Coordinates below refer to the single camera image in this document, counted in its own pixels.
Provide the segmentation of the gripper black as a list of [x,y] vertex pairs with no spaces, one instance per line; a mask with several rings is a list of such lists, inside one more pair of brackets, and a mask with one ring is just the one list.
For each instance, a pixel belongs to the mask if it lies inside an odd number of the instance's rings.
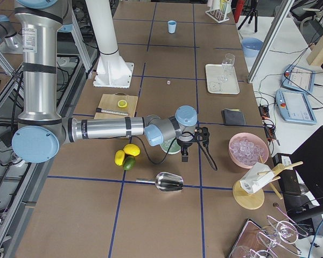
[[177,144],[181,147],[181,161],[188,162],[188,147],[193,143],[202,144],[209,150],[209,130],[207,127],[196,127],[194,132],[184,131],[177,139]]

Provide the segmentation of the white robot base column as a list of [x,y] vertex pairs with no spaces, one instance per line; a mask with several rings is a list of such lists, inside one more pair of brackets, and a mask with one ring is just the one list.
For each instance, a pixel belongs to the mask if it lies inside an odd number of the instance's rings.
[[100,52],[94,86],[129,88],[134,64],[119,53],[109,1],[88,0],[86,6]]

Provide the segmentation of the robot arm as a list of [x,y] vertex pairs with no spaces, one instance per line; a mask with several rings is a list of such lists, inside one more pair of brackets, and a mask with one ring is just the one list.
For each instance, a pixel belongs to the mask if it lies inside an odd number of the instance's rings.
[[75,25],[71,1],[15,1],[15,15],[22,25],[24,107],[12,136],[14,153],[31,163],[53,158],[63,144],[84,139],[139,138],[151,146],[174,140],[188,160],[188,148],[197,143],[209,154],[209,131],[198,127],[196,109],[183,105],[175,115],[77,120],[72,114],[80,88],[71,91],[70,100],[57,110],[57,34]]

